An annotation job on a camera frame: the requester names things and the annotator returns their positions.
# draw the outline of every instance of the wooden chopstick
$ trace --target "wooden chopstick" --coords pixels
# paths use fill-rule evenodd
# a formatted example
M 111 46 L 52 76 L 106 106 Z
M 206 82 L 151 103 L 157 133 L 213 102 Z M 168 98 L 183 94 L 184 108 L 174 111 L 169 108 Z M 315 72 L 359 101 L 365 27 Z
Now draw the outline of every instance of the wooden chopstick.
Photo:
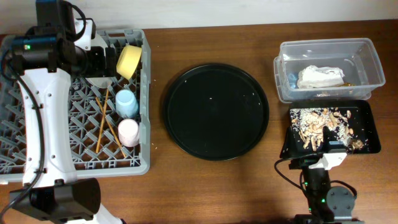
M 98 142 L 97 142 L 97 148 L 95 149 L 95 153 L 98 153 L 101 145 L 101 137 L 102 137 L 102 130 L 104 128 L 104 123 L 105 123 L 105 112 L 106 112 L 106 105 L 108 105 L 106 102 L 108 100 L 109 96 L 109 89 L 106 89 L 106 96 L 105 96 L 105 105 L 102 113 L 102 120 L 101 120 L 101 127 L 99 128 L 99 135 L 98 135 Z
M 102 110 L 103 107 L 102 107 L 102 104 L 101 104 L 101 102 L 100 102 L 100 99 L 98 99 L 98 97 L 96 97 L 95 100 L 97 101 L 97 104 L 98 104 L 99 108 L 101 108 L 102 113 L 104 113 L 104 111 Z M 116 143 L 118 144 L 118 146 L 119 146 L 119 148 L 120 148 L 120 151 L 122 152 L 124 158 L 126 158 L 126 155 L 125 155 L 125 153 L 124 153 L 123 150 L 122 150 L 122 144 L 120 144 L 119 138 L 118 138 L 118 136 L 116 135 L 116 133 L 114 132 L 111 123 L 108 121 L 108 119 L 106 119 L 106 117 L 105 117 L 105 121 L 106 121 L 106 123 L 108 124 L 108 126 L 109 126 L 109 128 L 110 128 L 110 130 L 111 130 L 111 132 L 112 132 L 112 134 L 113 134 L 113 137 L 115 138 Z

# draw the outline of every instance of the wooden table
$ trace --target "wooden table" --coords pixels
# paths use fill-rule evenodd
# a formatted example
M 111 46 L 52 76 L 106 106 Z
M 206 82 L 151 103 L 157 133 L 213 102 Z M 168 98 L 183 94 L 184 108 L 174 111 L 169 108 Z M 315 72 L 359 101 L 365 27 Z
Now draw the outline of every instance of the wooden table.
M 359 192 L 354 216 L 366 223 L 398 221 L 398 21 L 328 22 L 145 30 L 152 48 L 150 86 L 151 165 L 143 176 L 99 179 L 102 203 L 127 223 L 280 223 L 307 213 L 303 194 L 274 171 L 289 105 L 279 101 L 273 59 L 283 41 L 369 37 L 379 54 L 386 84 L 369 100 L 382 144 L 379 154 L 349 156 L 331 172 Z M 230 161 L 197 159 L 167 134 L 162 99 L 177 74 L 201 63 L 228 63 L 250 73 L 269 101 L 270 120 L 261 142 Z M 283 173 L 294 181 L 298 170 Z M 20 183 L 0 187 L 0 207 Z M 8 223 L 38 223 L 9 211 Z

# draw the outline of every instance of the black plate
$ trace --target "black plate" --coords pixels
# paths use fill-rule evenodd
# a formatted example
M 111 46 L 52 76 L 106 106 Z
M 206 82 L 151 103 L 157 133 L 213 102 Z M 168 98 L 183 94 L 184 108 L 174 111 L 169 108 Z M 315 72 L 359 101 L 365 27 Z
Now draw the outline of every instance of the black plate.
M 369 154 L 378 153 L 381 150 L 381 144 L 379 136 L 377 135 L 376 125 L 371 111 L 371 107 L 367 101 L 364 100 L 346 100 L 346 101 L 329 101 L 329 100 L 317 100 L 317 101 L 304 101 L 292 103 L 289 107 L 292 109 L 302 108 L 338 108 L 341 114 L 346 114 L 347 110 L 351 111 L 351 118 L 348 119 L 350 128 L 354 129 L 354 138 L 360 139 L 365 143 L 364 147 L 360 150 L 355 150 L 353 154 Z M 300 138 L 298 131 L 293 131 L 289 128 L 286 134 L 285 144 L 282 149 L 282 157 L 297 157 L 306 154 L 313 153 L 312 147 L 309 146 L 307 149 L 303 148 L 303 141 Z
M 174 81 L 163 116 L 167 131 L 184 151 L 202 159 L 227 160 L 260 141 L 269 107 L 252 76 L 230 65 L 208 64 Z

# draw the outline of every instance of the gray dish rack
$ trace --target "gray dish rack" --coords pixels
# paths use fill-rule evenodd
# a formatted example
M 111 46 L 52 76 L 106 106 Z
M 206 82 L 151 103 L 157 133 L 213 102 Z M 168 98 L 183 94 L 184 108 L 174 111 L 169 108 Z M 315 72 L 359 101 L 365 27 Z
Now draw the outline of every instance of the gray dish rack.
M 134 118 L 139 123 L 139 145 L 123 147 L 124 158 L 115 139 L 105 124 L 101 149 L 95 153 L 100 129 L 101 110 L 95 97 L 102 101 L 104 89 L 88 86 L 80 79 L 72 82 L 75 91 L 69 95 L 69 132 L 72 161 L 78 178 L 116 177 L 142 175 L 150 167 L 150 122 L 149 122 L 149 84 L 150 47 L 143 30 L 100 30 L 97 32 L 108 44 L 116 49 L 119 56 L 123 47 L 135 45 L 142 47 L 141 62 L 130 80 L 123 77 L 112 78 L 109 89 L 107 118 L 114 129 L 122 120 L 115 110 L 117 91 L 128 89 L 134 92 L 139 101 L 139 114 Z M 9 48 L 14 36 L 3 40 L 1 53 Z M 16 83 L 1 79 L 0 86 L 0 183 L 22 181 L 26 160 L 26 137 L 24 108 L 21 91 Z

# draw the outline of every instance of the black round tray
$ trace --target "black round tray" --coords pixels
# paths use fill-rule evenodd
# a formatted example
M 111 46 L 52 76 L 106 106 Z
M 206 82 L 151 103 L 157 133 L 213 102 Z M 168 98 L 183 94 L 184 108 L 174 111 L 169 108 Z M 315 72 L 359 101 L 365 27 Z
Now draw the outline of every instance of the black round tray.
M 252 76 L 225 64 L 206 64 L 179 76 L 163 107 L 167 131 L 187 153 L 233 159 L 252 149 L 269 120 L 266 94 Z

